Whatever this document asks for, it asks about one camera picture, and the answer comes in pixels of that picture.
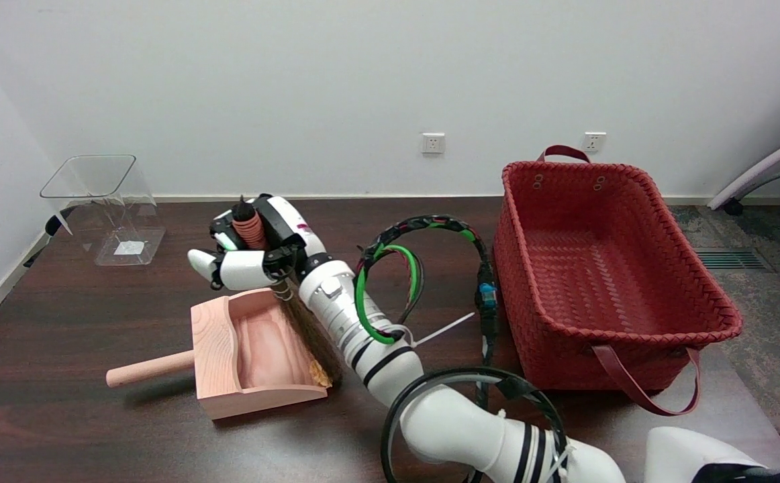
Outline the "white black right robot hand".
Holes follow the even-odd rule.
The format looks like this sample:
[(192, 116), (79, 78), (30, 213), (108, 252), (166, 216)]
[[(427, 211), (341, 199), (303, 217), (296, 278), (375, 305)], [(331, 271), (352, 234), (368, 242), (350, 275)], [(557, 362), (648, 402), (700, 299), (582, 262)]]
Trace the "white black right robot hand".
[(209, 234), (215, 250), (189, 250), (187, 257), (214, 290), (255, 290), (289, 276), (302, 282), (334, 259), (294, 205), (267, 193), (213, 218)]

